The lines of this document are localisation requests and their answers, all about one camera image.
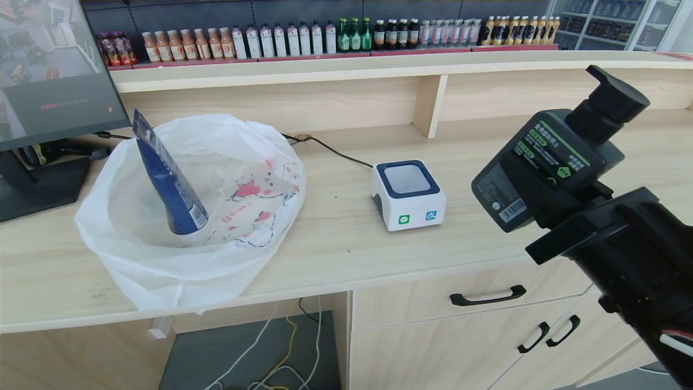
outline drawer handle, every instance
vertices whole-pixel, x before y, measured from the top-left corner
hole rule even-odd
[[[539,324],[539,329],[541,329],[541,336],[539,336],[539,338],[529,348],[521,344],[518,347],[518,351],[520,351],[520,353],[528,353],[532,350],[532,348],[536,347],[536,345],[539,344],[547,334],[549,334],[549,329],[551,329],[551,327],[546,322],[542,322]]]
[[[504,296],[502,298],[486,299],[486,300],[468,300],[462,294],[452,294],[450,295],[450,302],[456,306],[474,306],[474,305],[486,305],[487,303],[505,302],[506,300],[513,300],[520,298],[525,295],[527,290],[522,285],[516,285],[510,287],[510,295]]]
[[[561,337],[561,339],[558,341],[553,341],[552,339],[548,339],[546,341],[546,345],[548,345],[549,348],[555,347],[555,346],[559,345],[560,343],[562,343],[563,340],[567,339],[568,336],[570,336],[570,334],[573,333],[577,329],[578,326],[580,326],[580,317],[576,316],[575,314],[570,316],[570,324],[572,326],[570,327],[570,330],[568,330],[568,333],[565,334],[565,336]]]

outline hikvision logo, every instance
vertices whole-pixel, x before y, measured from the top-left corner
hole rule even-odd
[[[42,110],[52,110],[54,108],[67,107],[68,105],[78,105],[78,104],[83,104],[83,103],[88,103],[88,102],[89,102],[89,99],[77,99],[77,100],[61,101],[60,103],[44,104],[41,106],[41,109]]]

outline white scanner box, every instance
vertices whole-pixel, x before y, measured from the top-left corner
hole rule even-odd
[[[445,216],[445,193],[421,160],[375,165],[371,196],[391,232],[439,225]]]

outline toothpaste tube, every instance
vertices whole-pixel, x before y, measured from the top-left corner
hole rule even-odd
[[[166,206],[168,227],[177,235],[202,229],[209,220],[202,201],[138,110],[134,111],[132,131],[149,179]]]

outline plastic bag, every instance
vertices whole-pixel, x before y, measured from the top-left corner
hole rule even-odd
[[[306,173],[273,127],[230,115],[176,119],[155,128],[209,213],[203,229],[173,234],[134,139],[121,142],[75,215],[139,310],[209,307],[250,284],[296,219]]]

